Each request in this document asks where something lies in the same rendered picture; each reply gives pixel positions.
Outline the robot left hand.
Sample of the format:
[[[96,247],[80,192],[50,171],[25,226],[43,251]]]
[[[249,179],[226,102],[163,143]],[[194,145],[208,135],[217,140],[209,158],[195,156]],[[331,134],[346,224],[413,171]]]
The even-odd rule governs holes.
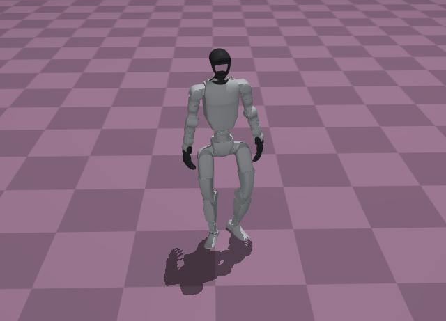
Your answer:
[[[259,137],[255,138],[255,144],[257,145],[257,147],[256,147],[257,153],[254,156],[254,159],[252,160],[253,162],[258,161],[259,158],[261,157],[261,153],[263,151],[263,143],[264,143],[264,140],[262,140],[262,142],[261,142],[261,139]]]

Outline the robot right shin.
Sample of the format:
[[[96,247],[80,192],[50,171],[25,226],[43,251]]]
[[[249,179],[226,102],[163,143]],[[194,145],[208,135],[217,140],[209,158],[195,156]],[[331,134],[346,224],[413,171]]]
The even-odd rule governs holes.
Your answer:
[[[210,234],[213,233],[216,234],[216,218],[217,218],[217,202],[211,204],[210,201],[204,200],[203,201],[203,210],[205,214],[206,221],[208,222],[208,227]]]

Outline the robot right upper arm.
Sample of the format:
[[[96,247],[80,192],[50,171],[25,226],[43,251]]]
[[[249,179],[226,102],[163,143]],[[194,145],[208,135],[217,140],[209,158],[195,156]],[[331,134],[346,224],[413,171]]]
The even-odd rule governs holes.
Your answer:
[[[187,127],[197,127],[199,118],[197,118],[197,112],[199,110],[200,100],[204,96],[205,86],[204,84],[193,85],[189,89],[188,100],[188,119]]]

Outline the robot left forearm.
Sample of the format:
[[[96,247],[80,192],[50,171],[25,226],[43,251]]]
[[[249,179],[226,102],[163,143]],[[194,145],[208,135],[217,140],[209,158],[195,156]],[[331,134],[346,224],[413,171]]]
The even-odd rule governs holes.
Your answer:
[[[262,142],[262,140],[264,138],[264,135],[261,132],[261,127],[259,125],[258,114],[257,114],[257,116],[255,116],[255,117],[253,117],[251,119],[248,119],[247,121],[248,121],[248,123],[250,125],[251,131],[252,131],[252,135],[254,136],[254,140],[255,140],[256,137],[259,137],[261,139],[261,142]]]

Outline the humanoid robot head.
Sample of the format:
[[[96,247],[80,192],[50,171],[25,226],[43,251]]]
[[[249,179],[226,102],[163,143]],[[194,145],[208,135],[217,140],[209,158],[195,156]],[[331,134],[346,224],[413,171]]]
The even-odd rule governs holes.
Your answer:
[[[212,65],[213,72],[215,73],[215,76],[213,78],[217,79],[218,81],[212,81],[215,84],[225,84],[228,82],[227,80],[224,80],[224,78],[228,75],[230,66],[231,66],[231,57],[229,56],[229,53],[224,49],[214,49],[210,55],[209,60]],[[225,71],[215,71],[216,65],[222,65],[222,64],[228,64],[227,70]],[[212,79],[213,79],[212,78]],[[210,79],[209,81],[211,81]]]

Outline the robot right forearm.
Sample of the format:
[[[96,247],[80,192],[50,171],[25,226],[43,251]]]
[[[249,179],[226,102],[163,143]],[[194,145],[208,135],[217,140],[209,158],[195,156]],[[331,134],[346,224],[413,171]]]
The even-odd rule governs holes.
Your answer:
[[[188,116],[185,120],[185,133],[184,133],[184,137],[183,137],[183,144],[182,144],[182,149],[187,152],[187,147],[191,146],[194,142],[194,133],[195,133],[195,127],[187,127],[187,119]]]

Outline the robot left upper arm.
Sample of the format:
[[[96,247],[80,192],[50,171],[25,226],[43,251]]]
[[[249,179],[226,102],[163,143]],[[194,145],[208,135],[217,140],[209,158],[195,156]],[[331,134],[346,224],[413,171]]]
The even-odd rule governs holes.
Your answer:
[[[252,87],[245,79],[236,79],[236,81],[240,87],[240,96],[244,106],[243,116],[246,117],[246,119],[251,119],[257,116],[257,111],[252,106]]]

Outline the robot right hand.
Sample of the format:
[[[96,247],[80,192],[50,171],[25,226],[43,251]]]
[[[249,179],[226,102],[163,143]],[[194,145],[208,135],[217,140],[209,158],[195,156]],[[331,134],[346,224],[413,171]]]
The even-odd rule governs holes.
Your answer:
[[[183,161],[186,164],[186,166],[192,170],[194,170],[196,168],[196,166],[192,163],[191,161],[191,156],[190,154],[192,153],[192,147],[189,146],[187,147],[187,152],[185,152],[183,150]]]

